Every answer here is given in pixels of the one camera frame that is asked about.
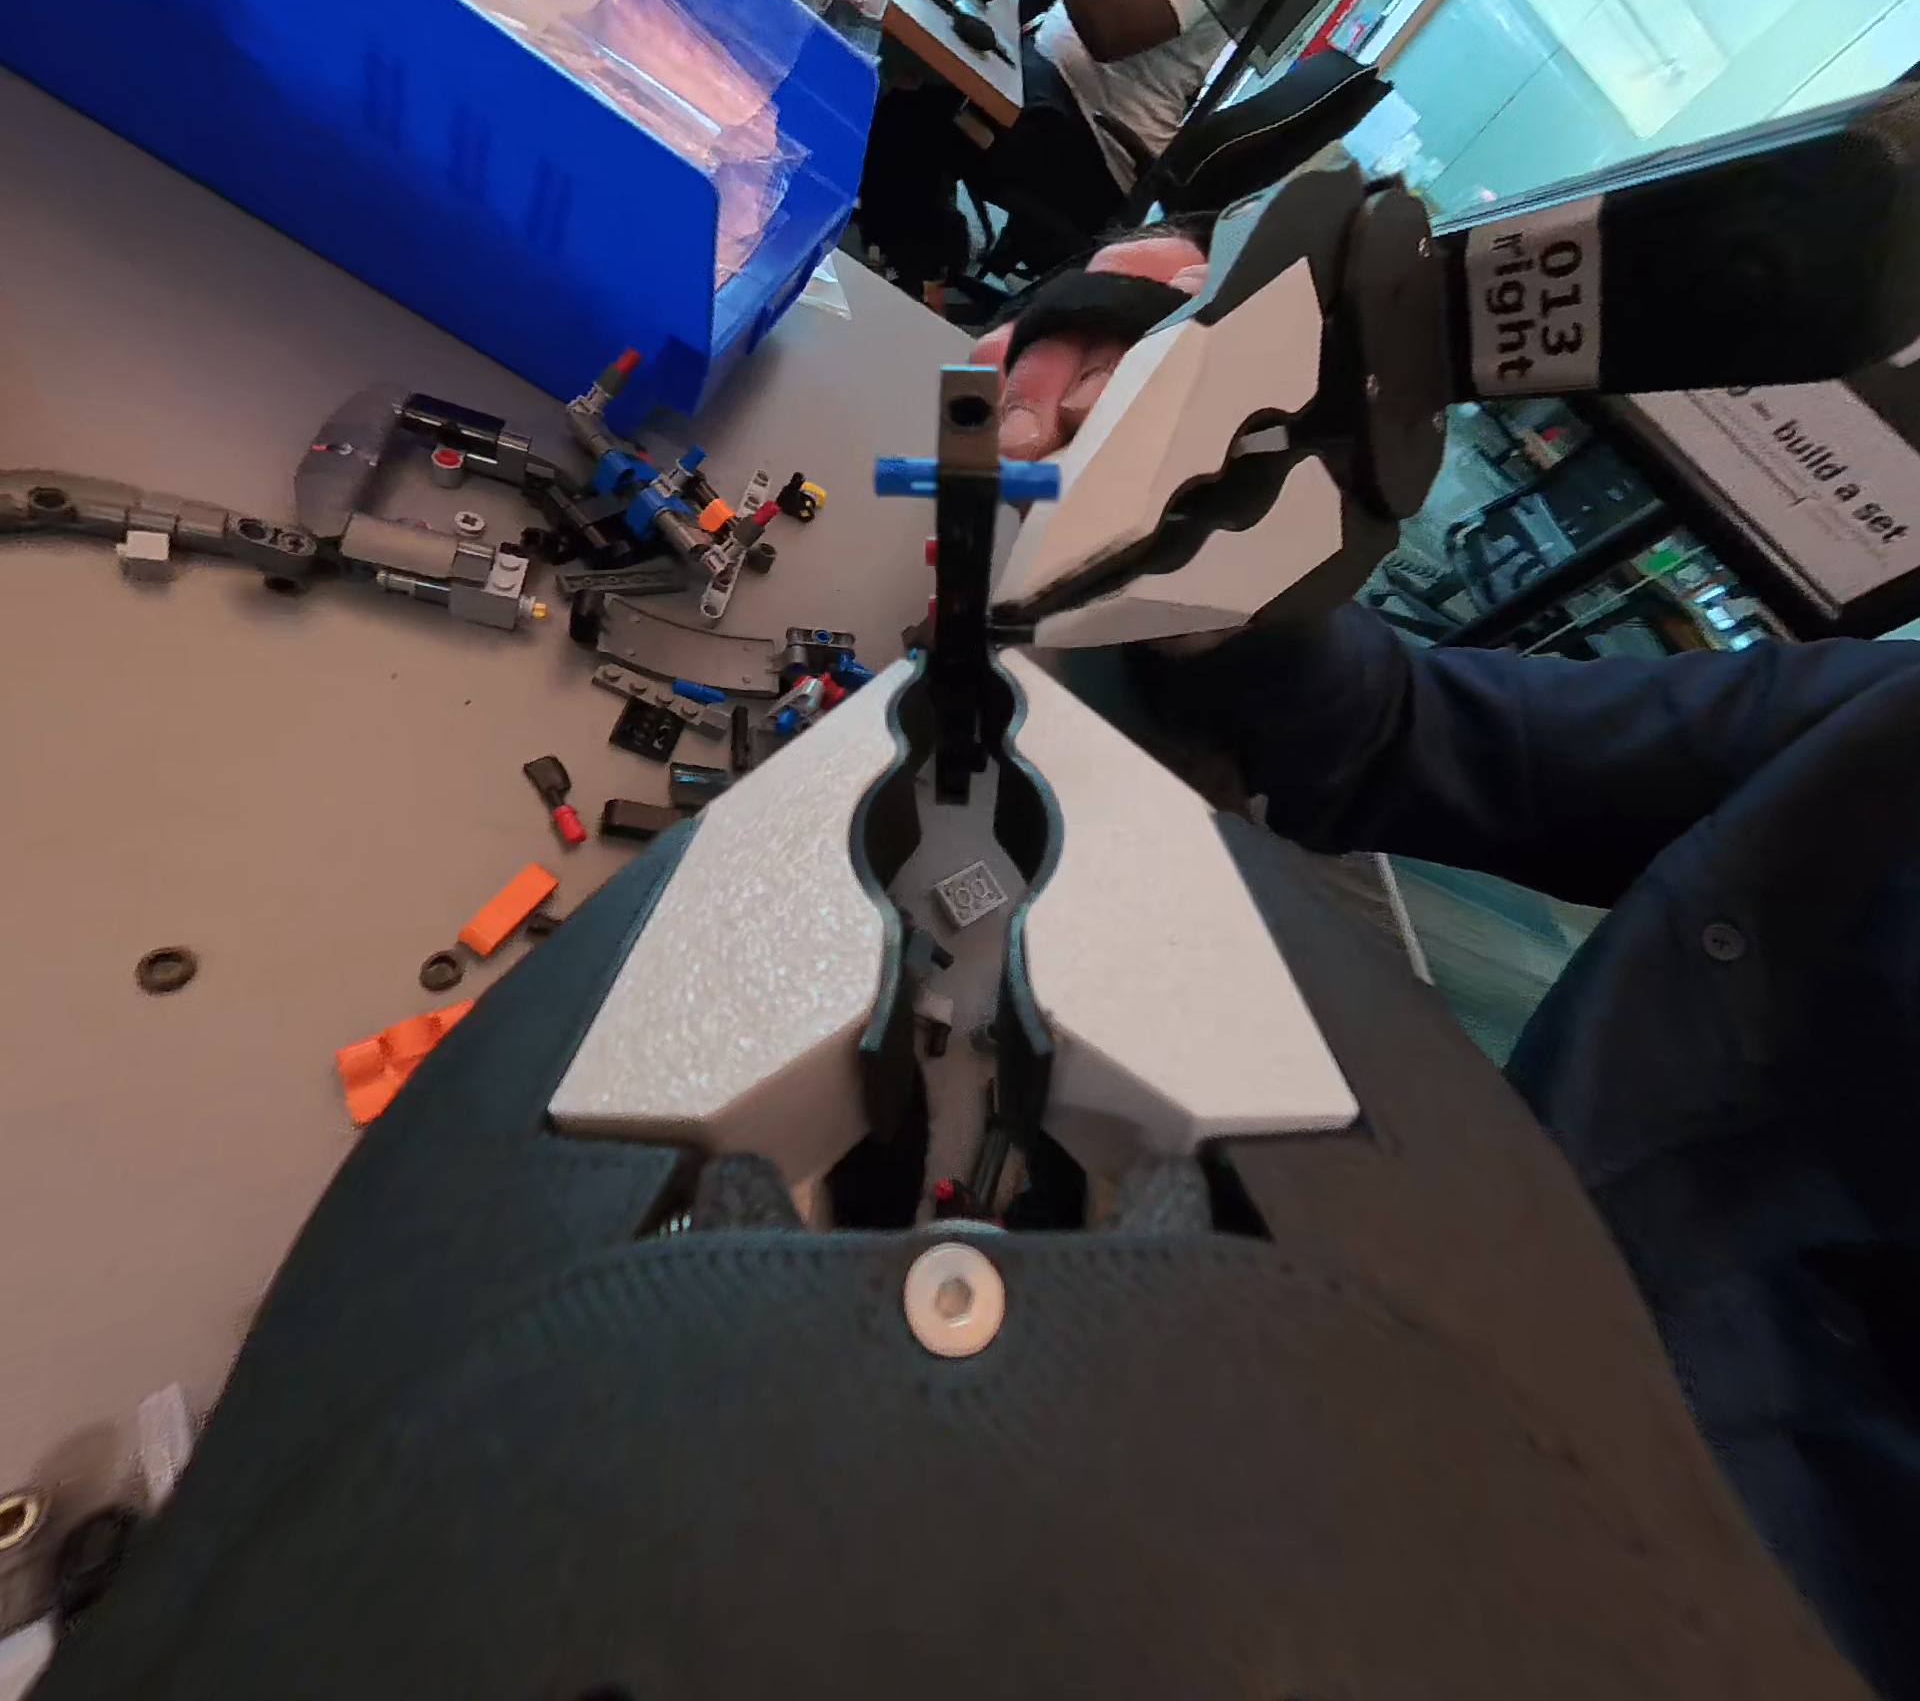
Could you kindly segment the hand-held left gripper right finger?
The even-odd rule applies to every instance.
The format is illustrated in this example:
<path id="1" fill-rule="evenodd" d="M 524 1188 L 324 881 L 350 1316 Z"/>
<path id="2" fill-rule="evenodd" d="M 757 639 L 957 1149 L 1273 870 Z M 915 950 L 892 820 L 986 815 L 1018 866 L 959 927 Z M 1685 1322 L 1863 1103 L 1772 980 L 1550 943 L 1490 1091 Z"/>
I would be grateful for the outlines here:
<path id="1" fill-rule="evenodd" d="M 1011 764 L 1049 814 L 1018 952 L 1052 1043 L 1044 1132 L 1096 1185 L 1210 1140 L 1341 1135 L 1359 1103 L 1221 818 L 1021 654 Z"/>

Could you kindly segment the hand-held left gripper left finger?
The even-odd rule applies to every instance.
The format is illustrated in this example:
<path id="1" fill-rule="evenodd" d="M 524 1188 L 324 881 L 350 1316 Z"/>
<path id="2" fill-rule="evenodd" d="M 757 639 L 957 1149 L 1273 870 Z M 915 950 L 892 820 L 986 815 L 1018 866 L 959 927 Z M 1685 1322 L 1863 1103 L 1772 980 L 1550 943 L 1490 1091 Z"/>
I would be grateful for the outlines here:
<path id="1" fill-rule="evenodd" d="M 771 1160 L 844 1230 L 923 1185 L 920 982 L 894 886 L 921 844 L 923 663 L 894 660 L 710 801 L 592 1009 L 549 1121 Z"/>

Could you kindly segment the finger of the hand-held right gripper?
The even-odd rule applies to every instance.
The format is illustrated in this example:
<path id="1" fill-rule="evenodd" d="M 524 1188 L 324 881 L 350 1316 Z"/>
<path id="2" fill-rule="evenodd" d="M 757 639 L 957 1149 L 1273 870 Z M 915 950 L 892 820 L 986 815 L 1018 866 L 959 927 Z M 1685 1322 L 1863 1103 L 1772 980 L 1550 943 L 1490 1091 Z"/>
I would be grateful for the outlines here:
<path id="1" fill-rule="evenodd" d="M 1308 409 L 1325 309 L 1308 265 L 1289 265 L 1227 312 L 1147 333 L 1117 364 L 1059 459 L 1059 496 L 1035 504 L 1003 571 L 1009 602 L 1049 602 L 1138 557 L 1167 511 L 1221 474 L 1246 423 Z"/>
<path id="2" fill-rule="evenodd" d="M 1343 546 L 1317 451 L 1231 455 L 1165 483 L 1093 455 L 1035 504 L 995 589 L 995 632 L 1066 653 L 1222 637 Z"/>

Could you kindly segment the black lego frame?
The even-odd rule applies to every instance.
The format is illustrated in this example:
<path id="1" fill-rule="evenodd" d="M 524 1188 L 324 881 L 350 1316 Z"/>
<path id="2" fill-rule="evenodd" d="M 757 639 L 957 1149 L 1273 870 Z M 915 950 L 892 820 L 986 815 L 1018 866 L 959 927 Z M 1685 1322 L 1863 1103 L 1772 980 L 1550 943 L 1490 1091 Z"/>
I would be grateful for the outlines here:
<path id="1" fill-rule="evenodd" d="M 978 470 L 943 484 L 932 504 L 932 643 L 921 686 L 932 711 L 932 796 L 962 806 L 989 764 L 1005 757 L 1025 719 L 1025 690 L 1002 658 L 993 582 L 1002 502 L 996 371 L 945 366 L 935 402 L 935 459 Z"/>

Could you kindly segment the blue lego pin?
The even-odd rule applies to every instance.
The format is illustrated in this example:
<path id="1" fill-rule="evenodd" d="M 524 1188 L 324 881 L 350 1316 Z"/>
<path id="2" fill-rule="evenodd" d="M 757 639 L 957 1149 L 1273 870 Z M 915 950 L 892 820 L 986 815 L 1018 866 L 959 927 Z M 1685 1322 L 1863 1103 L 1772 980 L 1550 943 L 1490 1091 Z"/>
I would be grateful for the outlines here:
<path id="1" fill-rule="evenodd" d="M 880 456 L 875 465 L 875 490 L 878 498 L 935 499 L 943 484 L 973 478 L 978 470 L 948 470 L 929 456 Z M 1051 504 L 1062 490 L 1062 470 L 1051 462 L 1018 462 L 1002 459 L 993 486 L 1005 506 Z"/>

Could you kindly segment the lego car chassis assembly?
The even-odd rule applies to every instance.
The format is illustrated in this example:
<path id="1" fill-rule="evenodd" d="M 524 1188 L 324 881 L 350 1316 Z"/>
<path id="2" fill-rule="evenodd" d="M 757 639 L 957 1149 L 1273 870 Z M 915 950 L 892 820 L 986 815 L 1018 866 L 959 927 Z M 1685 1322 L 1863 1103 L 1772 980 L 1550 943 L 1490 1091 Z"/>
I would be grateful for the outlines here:
<path id="1" fill-rule="evenodd" d="M 201 1427 L 190 1389 L 169 1383 L 5 1472 L 5 1656 L 58 1641 L 99 1601 L 136 1534 L 171 1500 Z"/>

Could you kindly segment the person's right forearm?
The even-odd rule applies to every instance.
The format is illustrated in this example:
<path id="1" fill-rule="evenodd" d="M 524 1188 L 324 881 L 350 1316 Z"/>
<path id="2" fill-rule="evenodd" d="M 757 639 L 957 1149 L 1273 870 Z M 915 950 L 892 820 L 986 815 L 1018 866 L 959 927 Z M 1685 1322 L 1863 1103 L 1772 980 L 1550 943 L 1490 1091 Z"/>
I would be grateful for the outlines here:
<path id="1" fill-rule="evenodd" d="M 1917 642 L 1568 660 L 1405 646 L 1343 604 L 1208 648 L 1130 654 L 1144 711 L 1222 753 L 1308 851 L 1420 857 L 1619 900 L 1848 717 L 1917 717 Z"/>

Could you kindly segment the orange lego bar piece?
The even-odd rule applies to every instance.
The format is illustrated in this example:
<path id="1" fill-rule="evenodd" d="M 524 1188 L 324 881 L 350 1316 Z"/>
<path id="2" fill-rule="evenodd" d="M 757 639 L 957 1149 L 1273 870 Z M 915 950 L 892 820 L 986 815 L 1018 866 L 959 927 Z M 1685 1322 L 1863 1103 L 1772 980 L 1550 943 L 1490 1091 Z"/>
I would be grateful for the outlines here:
<path id="1" fill-rule="evenodd" d="M 455 936 L 455 946 L 477 957 L 492 957 L 529 916 L 557 895 L 560 884 L 560 877 L 553 870 L 541 864 L 524 866 L 467 916 Z"/>

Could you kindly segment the scattered loose lego pieces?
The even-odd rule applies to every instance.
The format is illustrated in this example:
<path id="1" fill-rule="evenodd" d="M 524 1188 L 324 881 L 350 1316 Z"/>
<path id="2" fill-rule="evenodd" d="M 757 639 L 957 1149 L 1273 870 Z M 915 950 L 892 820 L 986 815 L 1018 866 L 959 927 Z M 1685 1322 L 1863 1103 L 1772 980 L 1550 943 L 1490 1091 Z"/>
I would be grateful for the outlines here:
<path id="1" fill-rule="evenodd" d="M 607 984 L 611 982 L 613 968 L 636 939 L 638 925 L 645 920 L 650 902 L 659 898 L 668 873 L 681 857 L 681 851 L 685 848 L 685 835 L 690 832 L 692 825 L 695 825 L 705 815 L 710 801 L 718 801 L 726 793 L 741 786 L 754 771 L 766 767 L 774 757 L 777 757 L 777 753 L 782 753 L 788 744 L 809 731 L 822 717 L 837 711 L 842 702 L 849 702 L 855 690 L 875 681 L 876 673 L 883 670 L 880 667 L 869 677 L 864 677 L 856 671 L 846 673 L 846 666 L 850 663 L 853 654 L 837 642 L 831 630 L 820 632 L 794 629 L 788 630 L 782 642 L 766 646 L 766 654 L 762 658 L 744 660 L 734 670 L 733 677 L 722 677 L 722 663 L 714 658 L 695 657 L 693 660 L 668 660 L 663 657 L 666 634 L 690 634 L 693 637 L 695 646 L 713 646 L 714 637 L 708 632 L 695 632 L 692 627 L 659 620 L 650 611 L 638 610 L 627 602 L 613 602 L 611 610 L 605 611 L 605 625 L 607 627 L 600 634 L 598 646 L 605 658 L 615 670 L 623 670 L 629 676 L 648 673 L 659 681 L 663 681 L 666 673 L 685 673 L 693 681 L 703 681 L 722 688 L 724 695 L 733 702 L 762 702 L 761 715 L 766 729 L 779 727 L 782 719 L 786 715 L 793 715 L 794 733 L 782 741 L 764 762 L 743 771 L 734 771 L 733 784 L 726 790 L 713 795 L 697 808 L 686 808 L 682 825 L 668 825 L 656 831 L 656 846 L 648 851 L 648 855 L 636 870 L 640 886 L 633 892 L 633 915 L 623 923 L 610 953 L 597 968 L 573 966 L 574 961 L 583 961 L 588 953 L 588 929 L 611 925 L 611 916 L 600 916 L 597 909 L 583 911 L 580 920 L 573 925 L 565 927 L 560 939 L 544 953 L 541 953 L 537 978 L 541 982 L 568 984 L 573 989 L 570 1008 L 567 1012 L 555 1012 L 555 1029 L 567 1033 L 570 1041 L 565 1057 L 565 1069 L 577 1048 L 592 1009 L 598 1006 Z M 904 660 L 923 660 L 931 643 L 932 604 L 929 610 L 926 630 L 909 642 Z M 1049 835 L 1044 795 L 1029 788 L 1021 778 L 1021 768 L 1011 767 L 1008 757 L 1009 755 L 1005 750 L 1005 757 L 990 762 L 989 771 L 973 781 L 972 801 L 962 806 L 943 806 L 935 801 L 932 711 L 929 707 L 929 700 L 923 698 L 923 764 L 920 768 L 921 844 L 909 859 L 903 873 L 913 872 L 918 857 L 932 848 L 969 853 L 973 857 L 989 855 L 989 872 L 996 872 L 1002 862 L 1011 864 L 1021 857 L 1028 857 L 1033 864 L 1044 862 Z M 923 1071 L 923 1063 L 932 1057 L 935 1043 L 932 997 L 943 991 L 943 982 L 936 980 L 935 971 L 945 966 L 948 957 L 943 953 L 943 946 L 957 934 L 957 927 L 935 927 L 926 915 L 915 915 L 910 911 L 910 902 L 915 900 L 918 888 L 904 886 L 903 873 L 894 886 L 894 898 L 899 902 L 899 909 L 913 929 L 909 956 L 913 963 L 910 972 L 920 982 L 915 1000 L 915 1035 Z M 931 1091 L 929 1083 L 923 1083 L 923 1185 L 918 1216 L 921 1216 L 926 1208 L 936 1208 L 929 1167 L 932 1132 L 931 1119 Z M 734 1158 L 705 1158 L 678 1148 L 655 1148 L 671 1149 L 676 1155 L 686 1155 L 703 1163 Z"/>

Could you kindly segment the person's right hand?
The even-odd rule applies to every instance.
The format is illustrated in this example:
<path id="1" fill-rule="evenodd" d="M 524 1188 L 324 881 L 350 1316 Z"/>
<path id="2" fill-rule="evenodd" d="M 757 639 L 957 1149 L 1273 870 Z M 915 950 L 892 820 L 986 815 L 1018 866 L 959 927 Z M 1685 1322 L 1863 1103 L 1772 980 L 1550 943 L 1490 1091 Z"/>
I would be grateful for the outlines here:
<path id="1" fill-rule="evenodd" d="M 1016 295 L 973 339 L 969 364 L 1000 377 L 1003 456 L 1073 442 L 1125 352 L 1201 289 L 1212 230 L 1205 218 L 1130 230 Z"/>

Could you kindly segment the framed marker poster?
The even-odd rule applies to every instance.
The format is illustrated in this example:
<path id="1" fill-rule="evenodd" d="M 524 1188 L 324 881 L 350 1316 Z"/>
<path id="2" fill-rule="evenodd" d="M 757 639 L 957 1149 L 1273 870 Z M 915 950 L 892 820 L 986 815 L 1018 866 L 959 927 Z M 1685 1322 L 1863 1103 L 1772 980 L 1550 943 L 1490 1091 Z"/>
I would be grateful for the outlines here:
<path id="1" fill-rule="evenodd" d="M 1695 534 L 1802 639 L 1917 634 L 1918 368 L 1613 402 Z"/>

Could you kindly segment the person's torso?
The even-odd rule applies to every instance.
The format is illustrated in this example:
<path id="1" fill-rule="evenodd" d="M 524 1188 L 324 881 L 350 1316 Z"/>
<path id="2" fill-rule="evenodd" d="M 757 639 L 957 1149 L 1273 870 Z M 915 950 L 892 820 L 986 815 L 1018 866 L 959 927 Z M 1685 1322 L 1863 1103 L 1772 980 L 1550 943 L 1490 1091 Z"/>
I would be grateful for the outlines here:
<path id="1" fill-rule="evenodd" d="M 1608 911 L 1515 1083 L 1766 1543 L 1917 1697 L 1917 643 L 1497 660 L 1502 872 Z"/>

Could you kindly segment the blue bin holding plastic bags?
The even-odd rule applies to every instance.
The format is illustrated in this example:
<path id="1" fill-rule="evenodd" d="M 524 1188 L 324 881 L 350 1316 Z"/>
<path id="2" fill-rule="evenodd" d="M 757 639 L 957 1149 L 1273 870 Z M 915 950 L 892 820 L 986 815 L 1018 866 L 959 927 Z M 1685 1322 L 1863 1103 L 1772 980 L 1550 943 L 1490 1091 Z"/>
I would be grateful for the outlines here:
<path id="1" fill-rule="evenodd" d="M 777 93 L 822 139 L 713 279 L 718 194 L 465 0 L 5 0 L 5 65 L 548 394 L 633 346 L 695 413 L 849 222 L 876 61 L 818 36 Z"/>

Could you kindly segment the orange lego bracket piece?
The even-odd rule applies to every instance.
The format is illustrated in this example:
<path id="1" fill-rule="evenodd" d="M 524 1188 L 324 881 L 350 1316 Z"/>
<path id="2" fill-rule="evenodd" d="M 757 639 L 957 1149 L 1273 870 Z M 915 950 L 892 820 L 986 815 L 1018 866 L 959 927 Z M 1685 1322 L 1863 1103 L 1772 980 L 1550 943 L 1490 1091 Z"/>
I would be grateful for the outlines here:
<path id="1" fill-rule="evenodd" d="M 345 1043 L 334 1055 L 350 1121 L 366 1127 L 384 1113 L 421 1061 L 445 1040 L 471 1009 L 474 998 L 401 1019 L 374 1035 Z"/>

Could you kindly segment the grey lego cylinder bracket assembly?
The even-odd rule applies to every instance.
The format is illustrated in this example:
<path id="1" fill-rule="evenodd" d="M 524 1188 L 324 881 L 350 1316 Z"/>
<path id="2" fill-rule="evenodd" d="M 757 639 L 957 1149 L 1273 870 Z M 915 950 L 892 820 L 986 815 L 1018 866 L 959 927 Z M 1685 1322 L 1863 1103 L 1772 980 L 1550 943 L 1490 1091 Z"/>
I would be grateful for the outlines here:
<path id="1" fill-rule="evenodd" d="M 372 384 L 319 427 L 295 471 L 297 526 L 347 576 L 445 610 L 455 621 L 520 632 L 544 620 L 531 560 L 471 534 L 372 511 L 397 455 L 403 390 Z"/>

